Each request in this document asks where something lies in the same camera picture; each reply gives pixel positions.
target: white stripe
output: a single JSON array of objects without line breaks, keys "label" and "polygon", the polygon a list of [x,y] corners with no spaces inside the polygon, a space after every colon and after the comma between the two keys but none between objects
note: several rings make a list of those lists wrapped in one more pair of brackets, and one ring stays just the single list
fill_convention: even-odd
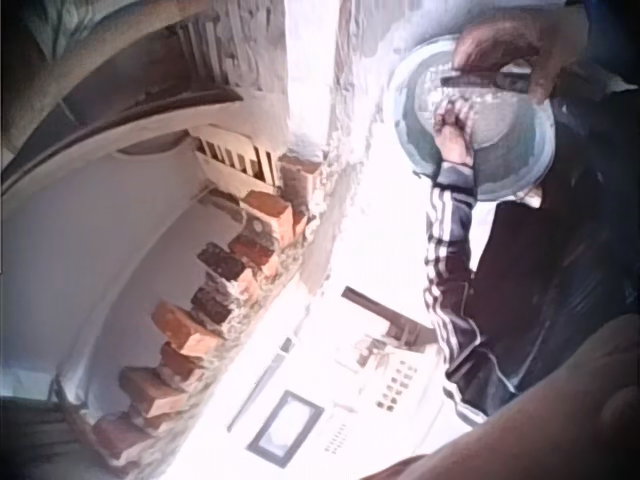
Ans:
[{"label": "white stripe", "polygon": [[[429,221],[431,223],[431,228],[435,229],[435,218],[436,212],[433,207],[433,195],[437,194],[437,191],[434,192],[433,188],[429,192],[429,201],[427,203],[427,214],[429,215]],[[438,340],[440,341],[440,348],[442,349],[442,353],[444,355],[445,364],[448,366],[451,361],[451,353],[449,352],[449,348],[447,346],[446,334],[444,329],[442,328],[442,324],[440,323],[438,316],[435,313],[435,301],[436,298],[439,298],[441,295],[440,291],[435,285],[436,278],[436,270],[435,270],[435,258],[436,258],[436,250],[435,250],[435,241],[428,242],[427,245],[427,292],[425,292],[425,299],[428,301],[429,306],[431,307],[431,315],[433,317],[433,324],[438,335]]]},{"label": "white stripe", "polygon": [[507,390],[517,395],[518,391],[516,390],[516,388],[513,385],[511,385],[511,382],[507,380],[507,377],[505,377],[500,371],[500,368],[498,368],[498,359],[493,355],[493,353],[491,353],[486,348],[479,348],[478,351],[484,352],[487,354],[487,357],[489,357],[489,359],[493,362],[493,366],[496,369],[496,374],[498,375],[498,378],[502,380],[502,382],[507,386]]},{"label": "white stripe", "polygon": [[484,423],[487,420],[487,416],[484,413],[464,403],[464,401],[462,400],[462,395],[460,394],[460,388],[457,384],[449,381],[449,379],[445,377],[442,388],[451,392],[451,394],[453,395],[456,410],[464,413],[464,415],[466,415],[476,423]]},{"label": "white stripe", "polygon": [[[440,238],[442,238],[442,240],[444,241],[440,246],[440,251],[438,252],[438,254],[440,256],[439,270],[441,275],[445,276],[447,275],[447,245],[451,239],[451,219],[453,217],[453,201],[451,199],[451,191],[444,191],[441,204],[443,222],[441,226]],[[438,300],[436,302],[436,312],[439,314],[440,318],[442,318],[442,321],[449,330],[449,338],[451,341],[451,348],[453,349],[453,357],[456,357],[460,353],[460,345],[458,344],[458,339],[453,328],[453,322],[451,322],[451,319],[442,311],[442,307],[440,306],[441,300],[442,297],[438,297]]]}]

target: staircase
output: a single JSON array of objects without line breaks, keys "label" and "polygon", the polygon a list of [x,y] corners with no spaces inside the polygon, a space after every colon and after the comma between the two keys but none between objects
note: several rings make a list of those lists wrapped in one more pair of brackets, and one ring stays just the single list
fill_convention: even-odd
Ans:
[{"label": "staircase", "polygon": [[112,479],[80,443],[58,404],[0,399],[0,471],[7,480]]}]

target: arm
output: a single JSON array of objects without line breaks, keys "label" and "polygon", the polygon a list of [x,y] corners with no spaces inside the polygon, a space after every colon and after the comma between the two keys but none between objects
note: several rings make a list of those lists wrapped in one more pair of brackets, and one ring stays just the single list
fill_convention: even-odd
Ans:
[{"label": "arm", "polygon": [[516,392],[500,374],[487,340],[465,315],[471,282],[469,229],[476,202],[473,155],[467,147],[469,134],[465,140],[454,126],[461,123],[459,118],[450,118],[444,128],[443,122],[436,119],[436,143],[451,161],[443,162],[427,208],[425,304],[444,355],[445,395],[455,402],[460,418],[475,426]]}]

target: hand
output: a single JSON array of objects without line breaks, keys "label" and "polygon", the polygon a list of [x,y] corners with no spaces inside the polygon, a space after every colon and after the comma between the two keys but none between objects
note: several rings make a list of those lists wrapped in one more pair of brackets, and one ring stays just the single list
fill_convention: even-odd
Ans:
[{"label": "hand", "polygon": [[457,165],[473,165],[471,128],[473,104],[464,99],[443,101],[435,113],[433,134],[442,158]]},{"label": "hand", "polygon": [[581,7],[505,11],[468,27],[460,36],[453,67],[498,71],[518,59],[533,59],[529,95],[542,103],[560,71],[587,46],[588,22]]}]

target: brick wall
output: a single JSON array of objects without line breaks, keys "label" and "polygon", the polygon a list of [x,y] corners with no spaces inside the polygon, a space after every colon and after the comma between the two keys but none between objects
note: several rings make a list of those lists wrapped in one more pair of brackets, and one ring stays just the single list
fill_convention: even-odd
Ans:
[{"label": "brick wall", "polygon": [[237,199],[212,189],[201,200],[242,230],[228,250],[203,245],[197,259],[207,272],[190,305],[159,302],[149,319],[166,337],[159,364],[124,368],[119,382],[128,410],[90,429],[90,442],[123,478],[155,478],[169,465],[203,400],[299,270],[321,169],[299,159],[285,164],[281,196],[251,191]]}]

